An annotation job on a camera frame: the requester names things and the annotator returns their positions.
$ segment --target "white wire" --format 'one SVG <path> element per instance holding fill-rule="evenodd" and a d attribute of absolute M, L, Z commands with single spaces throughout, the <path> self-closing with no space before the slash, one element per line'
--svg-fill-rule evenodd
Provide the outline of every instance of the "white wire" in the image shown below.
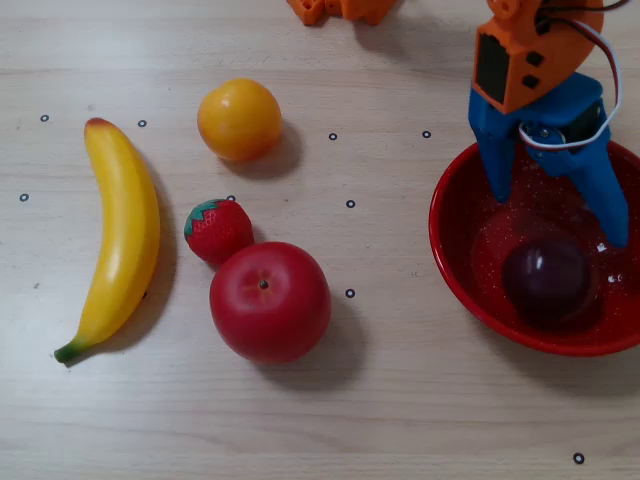
<path fill-rule="evenodd" d="M 616 52 L 611 47 L 611 44 L 609 44 L 609 42 L 607 42 L 602 37 L 602 35 L 600 35 L 597 31 L 595 31 L 589 25 L 587 25 L 585 23 L 582 23 L 582 22 L 580 22 L 578 20 L 569 20 L 569 21 L 571 21 L 573 23 L 577 23 L 581 27 L 583 27 L 585 30 L 588 30 L 591 34 L 596 36 L 596 38 L 598 38 L 600 41 L 602 41 L 602 43 L 611 52 L 611 58 L 613 58 L 613 65 L 612 65 L 613 74 L 616 76 L 616 78 L 618 80 L 618 95 L 617 95 L 617 100 L 616 100 L 616 106 L 612 110 L 611 114 L 604 121 L 604 123 L 600 126 L 600 129 L 596 132 L 596 134 L 593 137 L 588 138 L 586 140 L 581 140 L 579 142 L 562 143 L 562 144 L 558 144 L 558 145 L 551 145 L 549 143 L 539 143 L 539 142 L 536 142 L 529 135 L 527 135 L 527 133 L 523 129 L 523 124 L 521 123 L 520 127 L 518 128 L 520 130 L 521 138 L 524 140 L 524 142 L 528 146 L 533 147 L 533 148 L 537 148 L 537 149 L 540 149 L 540 150 L 546 150 L 546 151 L 566 150 L 566 149 L 569 149 L 569 148 L 584 147 L 585 145 L 589 145 L 589 144 L 595 142 L 598 138 L 600 138 L 600 135 L 602 135 L 604 133 L 604 131 L 607 129 L 607 127 L 611 123 L 611 120 L 613 120 L 613 117 L 616 116 L 616 113 L 618 113 L 618 110 L 620 109 L 620 105 L 622 104 L 622 94 L 623 94 L 622 75 L 620 74 L 620 66 L 618 64 L 618 56 L 616 55 Z"/>

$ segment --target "strawberry leaves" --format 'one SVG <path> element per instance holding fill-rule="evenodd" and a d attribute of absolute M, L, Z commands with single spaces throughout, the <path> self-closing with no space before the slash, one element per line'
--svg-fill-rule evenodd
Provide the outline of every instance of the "strawberry leaves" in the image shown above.
<path fill-rule="evenodd" d="M 184 238 L 188 240 L 188 238 L 193 235 L 193 222 L 195 220 L 199 220 L 200 222 L 204 221 L 204 214 L 209 210 L 217 209 L 221 203 L 226 202 L 227 200 L 209 200 L 208 202 L 201 203 L 189 214 L 189 218 L 187 218 L 187 223 L 184 226 Z"/>

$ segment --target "bowl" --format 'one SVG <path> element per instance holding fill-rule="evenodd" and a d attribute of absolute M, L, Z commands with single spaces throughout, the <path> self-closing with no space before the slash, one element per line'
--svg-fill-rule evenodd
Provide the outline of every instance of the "bowl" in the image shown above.
<path fill-rule="evenodd" d="M 509 201 L 491 194 L 478 146 L 447 168 L 431 202 L 429 236 L 440 273 L 460 302 L 499 334 L 536 350 L 593 357 L 640 343 L 640 160 L 609 144 L 611 163 L 630 209 L 626 248 L 611 246 L 598 220 L 566 177 L 549 177 L 518 149 Z M 575 240 L 597 286 L 571 322 L 537 328 L 515 309 L 501 268 L 518 245 L 546 234 Z"/>

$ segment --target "apple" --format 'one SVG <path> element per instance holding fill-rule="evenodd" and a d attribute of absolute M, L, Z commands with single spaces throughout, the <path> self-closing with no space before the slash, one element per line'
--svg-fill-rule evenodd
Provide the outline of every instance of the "apple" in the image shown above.
<path fill-rule="evenodd" d="M 239 355 L 262 364 L 289 363 L 322 338 L 331 293 L 318 263 L 288 243 L 247 247 L 211 283 L 214 323 Z"/>

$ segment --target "orange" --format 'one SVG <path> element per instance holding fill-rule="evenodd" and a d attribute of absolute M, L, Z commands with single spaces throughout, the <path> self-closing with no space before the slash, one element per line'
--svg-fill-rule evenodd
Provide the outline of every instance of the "orange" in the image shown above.
<path fill-rule="evenodd" d="M 229 80 L 205 97 L 198 128 L 207 146 L 230 162 L 248 162 L 280 138 L 282 114 L 275 97 L 247 78 Z"/>

